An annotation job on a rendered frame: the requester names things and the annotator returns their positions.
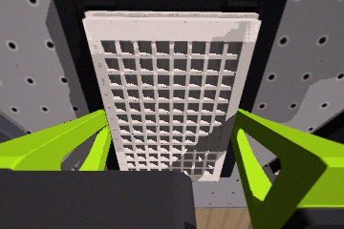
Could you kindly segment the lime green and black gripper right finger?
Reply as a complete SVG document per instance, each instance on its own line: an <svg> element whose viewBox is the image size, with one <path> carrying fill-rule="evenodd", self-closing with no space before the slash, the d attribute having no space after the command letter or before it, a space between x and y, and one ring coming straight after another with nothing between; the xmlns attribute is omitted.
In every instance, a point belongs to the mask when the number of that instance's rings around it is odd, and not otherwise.
<svg viewBox="0 0 344 229"><path fill-rule="evenodd" d="M244 131L278 156L272 185ZM231 143L253 229L281 229L303 207L344 207L344 145L238 108Z"/></svg>

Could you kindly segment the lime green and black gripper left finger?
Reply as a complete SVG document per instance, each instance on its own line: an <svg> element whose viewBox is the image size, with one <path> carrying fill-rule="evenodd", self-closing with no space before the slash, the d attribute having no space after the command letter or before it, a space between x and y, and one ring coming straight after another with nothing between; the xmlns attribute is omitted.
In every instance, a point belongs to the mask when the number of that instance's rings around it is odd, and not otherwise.
<svg viewBox="0 0 344 229"><path fill-rule="evenodd" d="M105 109L48 129L0 143L0 168L14 171L62 171L62 158L97 133L79 171L103 171L111 144Z"/></svg>

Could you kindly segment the white well plate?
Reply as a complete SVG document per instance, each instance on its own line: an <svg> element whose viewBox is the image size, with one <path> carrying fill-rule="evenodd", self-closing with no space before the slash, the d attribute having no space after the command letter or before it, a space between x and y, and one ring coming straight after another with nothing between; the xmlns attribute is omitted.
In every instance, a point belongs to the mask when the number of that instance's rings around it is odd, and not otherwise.
<svg viewBox="0 0 344 229"><path fill-rule="evenodd" d="M219 181L261 21L255 12L87 11L121 171Z"/></svg>

